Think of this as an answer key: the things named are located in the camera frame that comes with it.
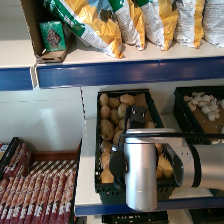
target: cardboard box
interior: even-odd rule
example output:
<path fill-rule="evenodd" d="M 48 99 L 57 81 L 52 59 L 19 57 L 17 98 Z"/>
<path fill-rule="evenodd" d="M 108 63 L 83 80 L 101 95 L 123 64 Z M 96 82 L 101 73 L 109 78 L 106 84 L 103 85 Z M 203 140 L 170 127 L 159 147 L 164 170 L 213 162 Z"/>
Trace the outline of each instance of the cardboard box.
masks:
<path fill-rule="evenodd" d="M 26 19 L 27 29 L 33 45 L 34 55 L 37 63 L 62 62 L 67 54 L 74 35 L 67 29 L 65 36 L 68 37 L 65 51 L 44 52 L 45 46 L 40 31 L 39 23 L 60 20 L 53 16 L 38 0 L 20 0 Z"/>

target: black tray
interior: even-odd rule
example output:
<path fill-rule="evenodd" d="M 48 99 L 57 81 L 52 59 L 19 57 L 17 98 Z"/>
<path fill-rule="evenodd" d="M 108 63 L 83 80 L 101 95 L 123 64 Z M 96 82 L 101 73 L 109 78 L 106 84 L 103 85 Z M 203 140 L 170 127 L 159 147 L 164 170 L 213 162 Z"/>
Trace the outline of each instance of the black tray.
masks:
<path fill-rule="evenodd" d="M 110 184 L 102 184 L 100 182 L 100 174 L 102 172 L 100 165 L 100 144 L 102 142 L 102 138 L 100 136 L 99 124 L 99 112 L 100 112 L 100 104 L 99 97 L 101 94 L 106 93 L 108 97 L 119 97 L 124 94 L 129 95 L 139 95 L 144 93 L 146 98 L 146 103 L 148 106 L 148 110 L 150 112 L 151 118 L 154 123 L 156 123 L 157 128 L 164 128 L 163 123 L 160 119 L 159 113 L 155 107 L 154 101 L 151 98 L 151 95 L 148 89 L 140 89 L 140 90 L 130 90 L 130 91 L 111 91 L 111 92 L 100 92 L 97 97 L 97 126 L 96 126 L 96 154 L 95 154 L 95 191 L 100 194 L 101 201 L 104 204 L 120 204 L 126 203 L 126 194 L 125 191 L 118 190 L 113 183 Z M 162 154 L 165 158 L 167 158 L 170 162 L 172 162 L 171 157 L 167 150 L 163 147 Z M 176 181 L 174 178 L 171 179 L 162 179 L 157 180 L 157 200 L 167 200 L 169 196 L 172 194 L 174 189 L 177 187 Z"/>
<path fill-rule="evenodd" d="M 146 212 L 146 213 L 120 214 L 120 215 L 103 215 L 102 223 L 167 224 L 169 223 L 169 221 L 167 212 L 163 211 L 163 212 Z"/>
<path fill-rule="evenodd" d="M 224 208 L 190 209 L 194 224 L 223 224 Z"/>
<path fill-rule="evenodd" d="M 217 99 L 224 99 L 224 86 L 199 86 L 199 87 L 177 87 L 175 94 L 174 116 L 183 132 L 205 133 L 201 125 L 191 112 L 184 96 L 191 96 L 193 92 L 205 92 L 207 95 L 213 95 Z M 188 144 L 193 145 L 211 145 L 209 139 L 188 138 Z M 224 191 L 210 189 L 215 197 L 224 197 Z"/>

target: white wall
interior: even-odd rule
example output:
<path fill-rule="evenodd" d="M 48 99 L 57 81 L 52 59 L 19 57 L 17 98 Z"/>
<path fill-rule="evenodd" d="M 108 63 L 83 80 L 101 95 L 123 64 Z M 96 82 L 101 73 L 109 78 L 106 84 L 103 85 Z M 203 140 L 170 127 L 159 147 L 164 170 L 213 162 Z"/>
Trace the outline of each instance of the white wall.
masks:
<path fill-rule="evenodd" d="M 72 150 L 83 126 L 80 88 L 0 92 L 0 142 L 19 137 L 32 150 Z"/>

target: silver cylinder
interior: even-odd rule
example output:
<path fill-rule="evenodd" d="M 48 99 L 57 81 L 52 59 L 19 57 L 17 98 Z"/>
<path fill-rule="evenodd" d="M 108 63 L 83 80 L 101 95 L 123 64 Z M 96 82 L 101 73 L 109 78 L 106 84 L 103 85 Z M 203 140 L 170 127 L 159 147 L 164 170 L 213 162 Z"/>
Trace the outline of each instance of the silver cylinder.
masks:
<path fill-rule="evenodd" d="M 126 203 L 137 211 L 149 212 L 157 207 L 156 151 L 154 144 L 127 144 L 124 156 Z"/>
<path fill-rule="evenodd" d="M 224 144 L 196 145 L 201 163 L 199 187 L 224 190 Z"/>

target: white snack bag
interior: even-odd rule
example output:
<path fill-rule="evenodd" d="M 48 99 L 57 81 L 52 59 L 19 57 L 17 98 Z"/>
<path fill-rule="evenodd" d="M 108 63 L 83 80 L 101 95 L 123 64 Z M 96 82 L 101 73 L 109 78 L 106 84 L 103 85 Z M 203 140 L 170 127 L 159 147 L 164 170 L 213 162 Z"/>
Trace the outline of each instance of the white snack bag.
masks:
<path fill-rule="evenodd" d="M 121 30 L 122 40 L 135 45 L 138 50 L 145 48 L 145 26 L 142 11 L 136 0 L 109 0 Z"/>
<path fill-rule="evenodd" d="M 206 0 L 203 28 L 205 39 L 224 48 L 224 0 Z"/>
<path fill-rule="evenodd" d="M 168 50 L 177 23 L 176 2 L 171 0 L 137 0 L 143 12 L 146 37 L 161 50 Z"/>
<path fill-rule="evenodd" d="M 184 46 L 199 48 L 204 35 L 202 12 L 205 0 L 177 0 L 178 20 L 174 39 Z"/>

